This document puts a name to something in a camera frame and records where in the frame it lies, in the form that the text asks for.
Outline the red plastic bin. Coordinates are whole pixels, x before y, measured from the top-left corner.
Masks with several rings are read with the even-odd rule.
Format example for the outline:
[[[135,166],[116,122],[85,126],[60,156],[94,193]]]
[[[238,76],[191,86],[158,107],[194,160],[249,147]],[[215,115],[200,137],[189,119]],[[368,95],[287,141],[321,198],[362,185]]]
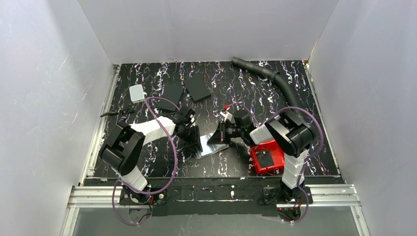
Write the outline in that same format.
[[[259,175],[268,175],[284,170],[284,151],[276,140],[263,142],[250,148],[250,156],[255,172]]]

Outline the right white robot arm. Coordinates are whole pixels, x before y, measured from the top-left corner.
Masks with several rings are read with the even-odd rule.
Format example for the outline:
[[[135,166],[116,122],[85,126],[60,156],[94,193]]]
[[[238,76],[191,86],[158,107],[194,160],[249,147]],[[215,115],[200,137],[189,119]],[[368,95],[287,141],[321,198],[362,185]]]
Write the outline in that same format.
[[[286,107],[259,126],[255,126],[251,114],[238,110],[233,114],[224,113],[216,131],[208,139],[210,145],[228,144],[233,138],[241,138],[251,147],[251,155],[259,172],[258,152],[268,151],[271,157],[281,157],[283,175],[282,189],[292,191],[301,188],[304,181],[304,168],[311,144],[320,140],[324,143],[323,131],[317,120],[299,107]]]

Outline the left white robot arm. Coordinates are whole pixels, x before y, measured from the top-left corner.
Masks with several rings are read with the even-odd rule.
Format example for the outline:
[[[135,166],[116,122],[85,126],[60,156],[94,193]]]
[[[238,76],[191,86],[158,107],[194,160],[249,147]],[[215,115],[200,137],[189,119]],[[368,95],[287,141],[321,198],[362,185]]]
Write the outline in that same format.
[[[99,158],[130,190],[145,195],[148,182],[137,166],[142,147],[164,137],[177,136],[184,141],[186,150],[197,153],[202,150],[202,145],[199,127],[194,121],[195,111],[188,107],[143,123],[121,121],[104,141]]]

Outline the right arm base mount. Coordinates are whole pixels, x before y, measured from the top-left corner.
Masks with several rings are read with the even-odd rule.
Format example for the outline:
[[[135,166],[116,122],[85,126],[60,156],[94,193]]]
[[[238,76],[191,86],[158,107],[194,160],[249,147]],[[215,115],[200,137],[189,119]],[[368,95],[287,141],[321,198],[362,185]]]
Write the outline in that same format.
[[[282,222],[294,224],[305,216],[302,206],[313,203],[310,188],[301,186],[289,189],[286,185],[280,187],[265,187],[259,199],[262,206],[285,205],[277,208],[278,216]]]

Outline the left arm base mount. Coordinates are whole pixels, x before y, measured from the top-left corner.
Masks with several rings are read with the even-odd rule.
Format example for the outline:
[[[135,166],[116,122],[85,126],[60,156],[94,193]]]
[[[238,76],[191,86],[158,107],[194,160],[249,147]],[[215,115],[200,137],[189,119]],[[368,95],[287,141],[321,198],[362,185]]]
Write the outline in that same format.
[[[123,187],[120,192],[118,201],[119,205],[122,206],[163,206],[166,205],[167,199],[167,190],[153,195],[144,195],[135,193],[127,187]]]

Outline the grey leather card holder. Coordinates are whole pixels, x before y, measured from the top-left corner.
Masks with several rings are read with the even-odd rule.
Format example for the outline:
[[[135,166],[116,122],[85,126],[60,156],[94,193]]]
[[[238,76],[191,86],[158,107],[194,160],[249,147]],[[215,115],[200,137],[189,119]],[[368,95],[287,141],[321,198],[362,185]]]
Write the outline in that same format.
[[[202,150],[197,151],[196,158],[202,159],[212,154],[221,152],[229,147],[228,144],[208,144],[208,140],[212,137],[213,133],[208,133],[200,136]]]

